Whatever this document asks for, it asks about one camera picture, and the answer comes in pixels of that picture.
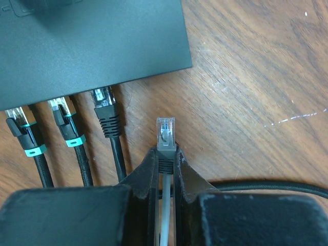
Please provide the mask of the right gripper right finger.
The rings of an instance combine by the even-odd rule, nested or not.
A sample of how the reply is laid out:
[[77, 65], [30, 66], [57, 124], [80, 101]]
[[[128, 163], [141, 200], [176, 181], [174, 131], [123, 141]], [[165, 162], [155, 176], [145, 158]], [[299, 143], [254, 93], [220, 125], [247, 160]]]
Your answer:
[[226, 193], [203, 179], [178, 149], [175, 245], [327, 245], [327, 215], [296, 194]]

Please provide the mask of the black network switch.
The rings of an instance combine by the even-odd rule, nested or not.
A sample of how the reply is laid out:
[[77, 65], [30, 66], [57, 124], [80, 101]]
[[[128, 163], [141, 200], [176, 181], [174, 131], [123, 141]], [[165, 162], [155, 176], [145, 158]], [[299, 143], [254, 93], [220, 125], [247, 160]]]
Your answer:
[[1, 110], [191, 66], [180, 1], [1, 1]]

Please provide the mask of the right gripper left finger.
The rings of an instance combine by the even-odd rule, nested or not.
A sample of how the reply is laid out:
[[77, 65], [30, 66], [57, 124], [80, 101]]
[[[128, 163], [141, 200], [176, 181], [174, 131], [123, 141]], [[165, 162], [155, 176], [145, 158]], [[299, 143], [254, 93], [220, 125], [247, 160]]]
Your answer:
[[114, 186], [25, 189], [1, 207], [1, 245], [158, 245], [158, 157]]

